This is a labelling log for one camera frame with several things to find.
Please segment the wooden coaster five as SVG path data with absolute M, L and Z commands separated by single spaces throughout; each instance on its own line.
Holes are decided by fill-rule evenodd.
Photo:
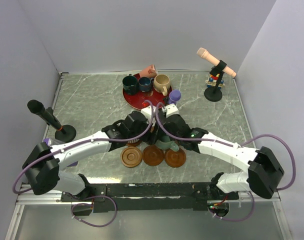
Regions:
M 186 162 L 186 153 L 181 148 L 179 151 L 168 149 L 165 151 L 164 160 L 168 166 L 172 168 L 179 168 Z

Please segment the grey striped mug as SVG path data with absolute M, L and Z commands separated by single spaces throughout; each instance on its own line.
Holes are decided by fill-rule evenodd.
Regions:
M 140 141 L 140 140 L 137 138 L 137 139 L 128 141 L 128 143 L 136 143 L 136 142 L 139 142 L 139 141 Z

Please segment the dark green mug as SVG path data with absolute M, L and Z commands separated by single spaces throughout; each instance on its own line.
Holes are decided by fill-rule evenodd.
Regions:
M 122 80 L 123 90 L 128 95 L 135 95 L 139 91 L 139 83 L 135 76 L 129 74 Z

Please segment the wooden coaster six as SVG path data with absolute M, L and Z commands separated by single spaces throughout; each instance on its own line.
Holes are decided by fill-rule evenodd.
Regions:
M 164 151 L 155 145 L 149 145 L 143 150 L 142 159 L 149 166 L 157 166 L 164 160 Z

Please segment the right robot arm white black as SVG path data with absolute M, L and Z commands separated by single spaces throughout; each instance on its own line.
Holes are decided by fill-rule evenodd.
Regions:
M 273 151 L 241 146 L 199 128 L 190 128 L 179 114 L 166 116 L 159 112 L 156 121 L 163 132 L 188 151 L 208 155 L 240 169 L 237 173 L 218 173 L 210 193 L 222 199 L 231 192 L 251 191 L 263 199 L 271 199 L 284 176 L 284 170 Z

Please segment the wooden coaster one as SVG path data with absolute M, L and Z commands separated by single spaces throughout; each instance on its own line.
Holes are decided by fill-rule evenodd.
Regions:
M 134 142 L 134 143 L 128 142 L 128 143 L 126 144 L 126 146 L 128 146 L 128 147 L 136 147 L 136 146 L 139 146 L 141 143 L 142 143 L 141 141 Z

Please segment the teal glazed mug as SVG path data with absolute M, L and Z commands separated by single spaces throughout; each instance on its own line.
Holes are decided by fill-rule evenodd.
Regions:
M 161 136 L 155 143 L 155 146 L 163 151 L 172 150 L 178 152 L 180 150 L 179 145 L 171 140 L 168 135 Z

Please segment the wooden coaster two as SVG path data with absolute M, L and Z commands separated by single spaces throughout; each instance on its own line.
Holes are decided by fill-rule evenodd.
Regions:
M 134 146 L 125 148 L 120 154 L 121 162 L 127 168 L 137 167 L 142 162 L 142 158 L 142 152 Z

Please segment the beige ceramic mug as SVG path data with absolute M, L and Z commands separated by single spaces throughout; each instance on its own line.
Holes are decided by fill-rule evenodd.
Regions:
M 167 96 L 171 86 L 170 78 L 165 74 L 158 74 L 153 80 L 153 87 L 163 96 Z

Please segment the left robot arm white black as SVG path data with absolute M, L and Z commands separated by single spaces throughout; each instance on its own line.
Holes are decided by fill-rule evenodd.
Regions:
M 151 128 L 153 112 L 133 111 L 96 133 L 69 143 L 48 146 L 37 144 L 22 169 L 35 195 L 51 190 L 68 192 L 79 201 L 91 195 L 88 181 L 82 174 L 65 172 L 65 168 L 90 156 L 124 147 L 129 141 L 143 138 Z

